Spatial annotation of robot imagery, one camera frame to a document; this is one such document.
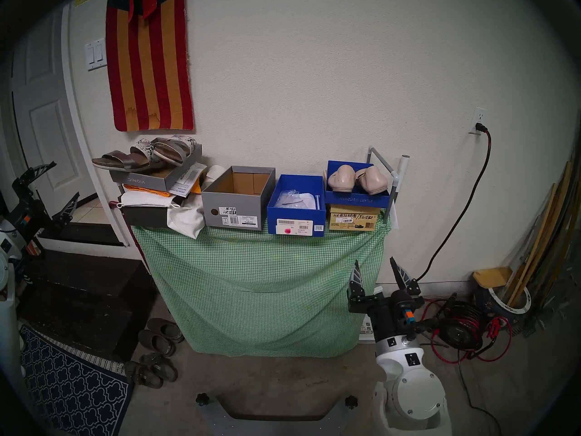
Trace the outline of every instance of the light switch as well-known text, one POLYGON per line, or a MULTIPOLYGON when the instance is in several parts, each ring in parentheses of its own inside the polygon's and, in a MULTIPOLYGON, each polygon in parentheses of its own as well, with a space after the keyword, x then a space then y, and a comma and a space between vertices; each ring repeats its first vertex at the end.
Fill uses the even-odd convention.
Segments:
POLYGON ((89 71, 107 65, 104 38, 85 45, 85 61, 86 69, 89 71))
POLYGON ((95 60, 103 60, 103 45, 95 47, 95 60))

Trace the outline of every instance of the striped flag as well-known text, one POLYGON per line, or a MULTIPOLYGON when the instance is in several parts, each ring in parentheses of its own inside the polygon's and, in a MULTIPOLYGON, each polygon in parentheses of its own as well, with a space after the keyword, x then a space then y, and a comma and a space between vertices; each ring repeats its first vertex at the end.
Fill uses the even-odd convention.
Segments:
POLYGON ((108 0, 105 35, 115 128, 193 130, 185 0, 108 0))

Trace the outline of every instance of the tile floor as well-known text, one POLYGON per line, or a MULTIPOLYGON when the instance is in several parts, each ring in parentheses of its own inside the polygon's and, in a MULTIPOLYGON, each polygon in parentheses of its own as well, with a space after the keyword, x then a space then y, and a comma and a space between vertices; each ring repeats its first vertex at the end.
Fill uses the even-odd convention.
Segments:
POLYGON ((73 223, 103 223, 109 224, 109 219, 98 198, 79 206, 73 214, 73 223))
MULTIPOLYGON (((152 316, 171 319, 161 297, 152 316)), ((463 362, 473 405, 492 412, 503 434, 527 434, 575 368, 581 338, 571 335, 580 328, 581 313, 569 312, 564 322, 555 317, 547 331, 528 339, 513 338, 509 351, 497 362, 463 362)), ((502 332, 488 356, 500 354, 507 339, 508 334, 502 332)), ((430 347, 423 348, 424 364, 446 390, 453 434, 497 435, 494 422, 468 406, 458 367, 440 361, 430 347)), ((145 351, 138 345, 134 359, 145 351)), ((441 354, 448 359, 456 356, 451 349, 442 349, 441 354)), ((212 435, 197 411, 195 399, 201 392, 218 396, 231 414, 261 416, 322 416, 337 400, 353 394, 359 399, 358 413, 343 435, 373 434, 371 394, 375 383, 385 378, 375 362, 373 344, 357 345, 335 358, 317 359, 204 355, 183 342, 171 361, 179 372, 178 380, 161 389, 136 386, 120 436, 212 435)))

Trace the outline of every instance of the tan shoe box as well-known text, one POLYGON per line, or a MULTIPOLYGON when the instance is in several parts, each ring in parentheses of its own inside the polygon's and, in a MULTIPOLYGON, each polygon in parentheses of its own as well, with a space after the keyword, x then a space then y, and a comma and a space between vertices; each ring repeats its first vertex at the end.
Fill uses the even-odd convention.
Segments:
POLYGON ((379 208, 331 205, 329 229, 342 231, 374 231, 379 208))

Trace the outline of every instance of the blue shoe box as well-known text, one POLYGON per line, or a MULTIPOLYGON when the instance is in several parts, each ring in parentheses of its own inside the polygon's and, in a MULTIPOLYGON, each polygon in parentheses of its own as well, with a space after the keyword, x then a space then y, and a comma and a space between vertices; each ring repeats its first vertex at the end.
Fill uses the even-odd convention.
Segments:
MULTIPOLYGON (((353 170, 361 170, 362 168, 371 167, 373 164, 366 164, 364 162, 348 162, 348 161, 329 161, 327 164, 327 180, 333 173, 339 170, 341 165, 350 165, 353 170)), ((370 206, 372 208, 387 208, 389 203, 389 193, 384 191, 376 195, 369 195, 357 184, 353 188, 353 192, 333 192, 327 182, 325 185, 325 201, 328 204, 334 205, 351 205, 351 206, 370 206)))
POLYGON ((311 175, 281 175, 278 184, 274 188, 273 196, 267 207, 268 233, 277 234, 277 224, 280 225, 278 234, 294 234, 293 230, 288 228, 289 223, 293 222, 293 227, 299 227, 299 220, 311 221, 313 236, 323 237, 325 234, 325 188, 322 176, 311 175), (282 191, 297 190, 300 193, 311 193, 313 197, 319 195, 319 209, 293 209, 293 208, 275 208, 274 205, 282 191))

